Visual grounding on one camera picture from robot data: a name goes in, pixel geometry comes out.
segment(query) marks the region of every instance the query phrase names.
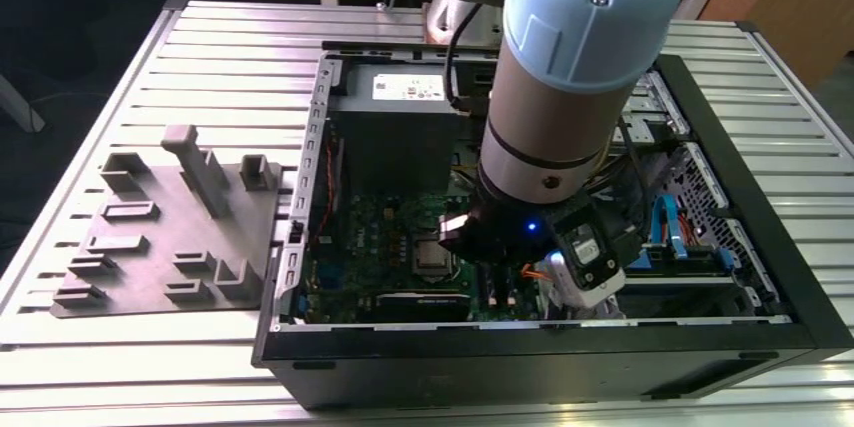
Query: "motherboard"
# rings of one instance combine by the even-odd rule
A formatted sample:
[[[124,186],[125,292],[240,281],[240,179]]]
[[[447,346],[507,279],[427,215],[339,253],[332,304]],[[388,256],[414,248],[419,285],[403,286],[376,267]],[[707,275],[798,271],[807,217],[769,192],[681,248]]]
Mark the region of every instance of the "motherboard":
[[[467,208],[460,195],[354,196],[318,242],[302,300],[307,321],[540,318],[538,282],[522,266],[475,265],[439,246],[439,217]]]

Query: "open pc tower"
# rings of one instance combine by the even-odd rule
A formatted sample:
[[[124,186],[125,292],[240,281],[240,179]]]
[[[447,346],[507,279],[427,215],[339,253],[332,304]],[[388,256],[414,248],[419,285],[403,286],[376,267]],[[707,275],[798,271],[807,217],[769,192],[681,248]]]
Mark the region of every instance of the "open pc tower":
[[[439,217],[467,208],[484,128],[483,112],[444,102],[443,49],[324,50],[254,351],[303,406],[694,398],[854,346],[681,58],[661,56],[642,78],[631,141],[615,134],[589,191],[603,222],[631,232],[634,145],[691,262],[645,239],[626,287],[574,309],[560,272],[475,265],[438,245]],[[456,89],[484,106],[496,57],[455,59]]]

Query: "wooden cabinet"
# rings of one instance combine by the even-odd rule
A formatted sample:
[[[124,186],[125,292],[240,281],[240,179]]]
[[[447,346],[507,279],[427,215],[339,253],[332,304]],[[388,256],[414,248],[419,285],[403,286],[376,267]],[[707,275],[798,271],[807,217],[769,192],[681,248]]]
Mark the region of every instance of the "wooden cabinet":
[[[813,88],[854,50],[854,0],[710,0],[702,20],[750,20]]]

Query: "robotic arm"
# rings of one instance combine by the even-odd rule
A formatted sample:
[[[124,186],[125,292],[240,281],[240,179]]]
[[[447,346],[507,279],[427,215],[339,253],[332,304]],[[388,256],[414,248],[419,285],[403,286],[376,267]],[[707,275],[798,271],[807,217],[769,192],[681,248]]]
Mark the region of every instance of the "robotic arm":
[[[468,215],[444,219],[443,245],[474,261],[564,263],[575,288],[567,296],[591,307],[625,275],[582,187],[679,0],[470,1],[503,5],[504,39],[479,202]],[[591,241],[595,256],[579,250]]]

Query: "aluminum slotted table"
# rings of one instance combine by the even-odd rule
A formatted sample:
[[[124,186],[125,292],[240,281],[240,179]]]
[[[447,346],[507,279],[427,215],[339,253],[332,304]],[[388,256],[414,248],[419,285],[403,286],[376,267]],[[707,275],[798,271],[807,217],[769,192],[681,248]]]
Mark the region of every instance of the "aluminum slotted table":
[[[306,412],[250,365],[254,312],[55,319],[48,308],[115,151],[175,163],[163,126],[199,126],[223,163],[300,158],[322,40],[420,42],[420,10],[171,1],[0,280],[0,424],[778,426],[854,424],[854,355],[699,401]],[[733,23],[675,22],[681,55],[842,317],[854,324],[854,146],[769,48]],[[292,182],[286,173],[284,181]]]

